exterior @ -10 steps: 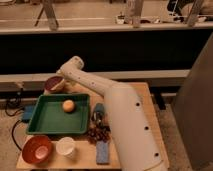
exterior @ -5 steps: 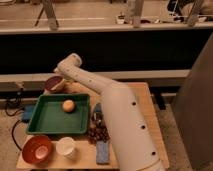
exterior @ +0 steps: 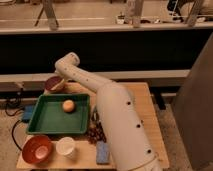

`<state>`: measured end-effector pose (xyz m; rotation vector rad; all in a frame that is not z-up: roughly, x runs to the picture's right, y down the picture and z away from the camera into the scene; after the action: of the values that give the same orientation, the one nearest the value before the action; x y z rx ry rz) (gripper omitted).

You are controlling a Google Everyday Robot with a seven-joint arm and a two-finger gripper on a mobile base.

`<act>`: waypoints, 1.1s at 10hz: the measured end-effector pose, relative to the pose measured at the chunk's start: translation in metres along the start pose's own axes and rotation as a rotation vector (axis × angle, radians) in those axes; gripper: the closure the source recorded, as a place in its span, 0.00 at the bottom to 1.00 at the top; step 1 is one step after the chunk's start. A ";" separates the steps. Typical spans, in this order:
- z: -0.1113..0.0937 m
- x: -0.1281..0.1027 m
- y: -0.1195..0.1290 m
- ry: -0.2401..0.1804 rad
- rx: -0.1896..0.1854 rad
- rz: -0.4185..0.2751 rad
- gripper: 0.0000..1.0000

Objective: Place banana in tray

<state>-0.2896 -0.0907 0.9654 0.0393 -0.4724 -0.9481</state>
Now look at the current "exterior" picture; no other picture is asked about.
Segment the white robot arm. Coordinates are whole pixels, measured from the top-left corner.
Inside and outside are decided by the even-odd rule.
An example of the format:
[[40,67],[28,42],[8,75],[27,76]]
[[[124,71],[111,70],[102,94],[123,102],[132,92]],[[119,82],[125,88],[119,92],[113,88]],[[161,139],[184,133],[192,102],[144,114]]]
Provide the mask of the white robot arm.
[[71,52],[55,62],[56,72],[96,94],[96,108],[118,171],[163,171],[129,90],[123,85],[78,68]]

